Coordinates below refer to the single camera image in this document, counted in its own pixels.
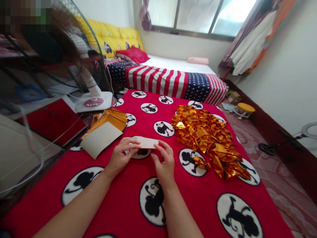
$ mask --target gold foil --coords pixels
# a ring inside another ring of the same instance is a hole
[[[95,114],[92,120],[92,125],[89,131],[82,137],[84,139],[86,136],[89,135],[89,133],[93,132],[106,122],[110,122],[112,125],[114,125],[116,128],[118,128],[120,131],[123,131],[126,127],[126,121],[127,118],[125,117],[126,113],[121,112],[117,109],[109,109],[104,110],[103,114],[99,116],[99,114]]]
[[[208,162],[198,158],[194,157],[193,160],[195,161],[195,164],[198,165],[199,168],[205,169],[205,170],[210,170],[211,166]]]
[[[227,122],[219,122],[209,111],[201,109],[198,112],[189,105],[179,105],[176,110],[178,115],[172,117],[172,125],[178,142],[207,154],[221,178],[251,179],[249,172],[238,163],[242,156],[234,150],[237,146],[232,143],[231,132],[225,128]],[[210,163],[198,157],[193,160],[200,168],[211,169]]]

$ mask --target american flag blanket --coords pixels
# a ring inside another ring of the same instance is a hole
[[[227,84],[215,74],[168,70],[118,59],[105,61],[111,79],[128,88],[211,105],[221,103],[228,92]]]

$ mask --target bed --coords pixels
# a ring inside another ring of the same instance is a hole
[[[204,237],[293,237],[229,123],[226,130],[232,134],[235,151],[244,158],[242,164],[252,174],[251,180],[224,180],[213,168],[207,171],[195,166],[193,156],[207,162],[212,162],[212,159],[200,150],[194,152],[177,142],[178,137],[170,124],[176,107],[188,105],[190,101],[172,98],[173,102],[166,104],[160,95],[146,93],[137,98],[137,92],[129,90],[115,106],[135,119],[128,122],[123,137],[161,139],[173,148],[175,181]],[[155,112],[145,110],[144,104],[145,107],[149,104],[155,106]],[[216,106],[201,103],[200,109],[226,121],[224,113]],[[159,130],[163,125],[171,131]],[[84,150],[68,151],[0,220],[0,228],[10,231],[15,238],[32,237],[104,169],[118,143],[119,140],[113,142],[96,160]],[[164,196],[157,195],[160,186],[149,156],[151,152],[146,150],[133,157],[113,180],[84,238],[167,238]],[[87,174],[92,179],[84,180],[85,186],[83,182],[76,183],[81,180],[78,178]]]
[[[149,55],[142,64],[106,59],[111,79],[128,88],[218,105],[227,85],[207,65]]]
[[[128,88],[157,93],[169,97],[188,99],[218,105],[225,98],[227,85],[207,65],[191,64],[183,60],[166,59],[149,55],[143,64],[131,64],[116,59],[115,52],[132,46],[146,52],[140,33],[133,28],[120,28],[88,19],[95,36],[85,28],[84,19],[77,19],[82,26],[88,45],[95,47],[98,40],[102,54],[107,58],[109,74],[113,81]]]

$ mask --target hanging cloth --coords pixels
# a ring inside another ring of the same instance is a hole
[[[262,22],[243,39],[238,48],[232,53],[233,75],[243,74],[253,65],[264,48],[266,37],[272,33],[275,17],[276,11],[268,13]]]
[[[148,11],[149,1],[150,0],[143,0],[143,5],[139,12],[139,18],[142,20],[142,27],[146,31],[149,31],[152,28],[151,18]]]

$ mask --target small stool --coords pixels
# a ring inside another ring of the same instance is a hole
[[[248,104],[245,104],[245,103],[238,103],[238,106],[235,106],[230,112],[234,112],[236,114],[238,114],[240,117],[238,117],[239,120],[242,119],[242,117],[244,118],[249,118],[249,116],[255,112],[255,109],[254,107],[248,105]]]

